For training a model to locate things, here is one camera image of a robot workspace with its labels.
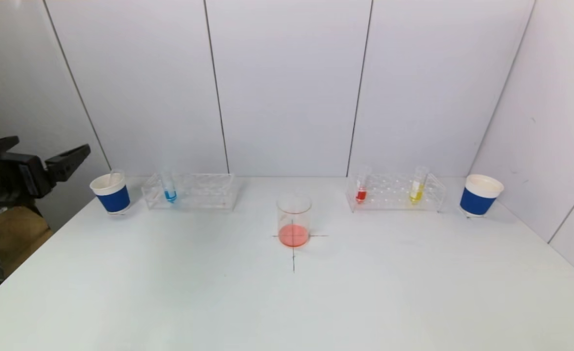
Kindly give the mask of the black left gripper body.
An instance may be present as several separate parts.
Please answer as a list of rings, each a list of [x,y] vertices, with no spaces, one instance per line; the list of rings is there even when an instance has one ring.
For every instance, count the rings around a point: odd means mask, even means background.
[[[39,157],[0,153],[0,199],[43,198],[52,189]]]

